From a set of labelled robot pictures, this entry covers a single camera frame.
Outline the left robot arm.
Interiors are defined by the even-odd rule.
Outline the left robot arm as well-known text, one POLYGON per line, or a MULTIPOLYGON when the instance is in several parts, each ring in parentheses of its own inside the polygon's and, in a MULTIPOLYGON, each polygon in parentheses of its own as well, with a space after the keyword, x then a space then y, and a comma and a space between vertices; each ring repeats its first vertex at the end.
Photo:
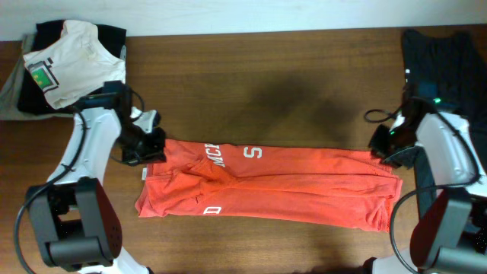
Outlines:
POLYGON ((150 273, 123 247, 121 223, 103 188, 114 145, 119 163, 163 162, 165 132, 156 110, 137 110, 121 81, 73 106, 74 128, 62 160, 43 185, 28 189, 18 216, 28 214, 43 262, 77 273, 150 273))

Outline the red soccer t-shirt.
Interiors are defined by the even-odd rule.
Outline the red soccer t-shirt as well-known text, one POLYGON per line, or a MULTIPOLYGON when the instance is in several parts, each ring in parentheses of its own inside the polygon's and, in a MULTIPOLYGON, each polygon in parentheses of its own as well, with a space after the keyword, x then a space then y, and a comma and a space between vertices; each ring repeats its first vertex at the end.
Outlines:
POLYGON ((363 231, 390 228, 402 180, 368 151, 170 139, 149 164, 140 217, 233 216, 363 231))

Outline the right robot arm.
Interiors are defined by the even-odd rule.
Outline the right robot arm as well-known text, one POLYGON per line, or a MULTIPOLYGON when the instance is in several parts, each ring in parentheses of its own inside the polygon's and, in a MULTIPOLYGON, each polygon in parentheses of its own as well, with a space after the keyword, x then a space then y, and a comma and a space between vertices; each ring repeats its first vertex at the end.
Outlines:
POLYGON ((426 85, 406 84, 400 106, 375 120, 371 153, 390 167, 414 167, 424 155, 432 175, 401 197, 390 216, 393 255, 374 261, 374 273, 484 273, 486 172, 472 143, 470 124, 455 103, 426 85), (419 213, 409 246, 398 248, 395 218, 413 196, 435 198, 419 213))

